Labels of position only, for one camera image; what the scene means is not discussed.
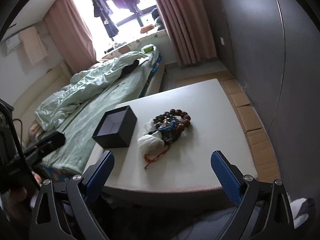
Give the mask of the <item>person's left hand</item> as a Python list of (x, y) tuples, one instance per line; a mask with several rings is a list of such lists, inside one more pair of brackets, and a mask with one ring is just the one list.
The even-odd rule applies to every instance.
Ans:
[(20, 222), (28, 221), (31, 218), (38, 193), (38, 189), (28, 193), (24, 187), (16, 191), (9, 190), (1, 196), (5, 213), (10, 219)]

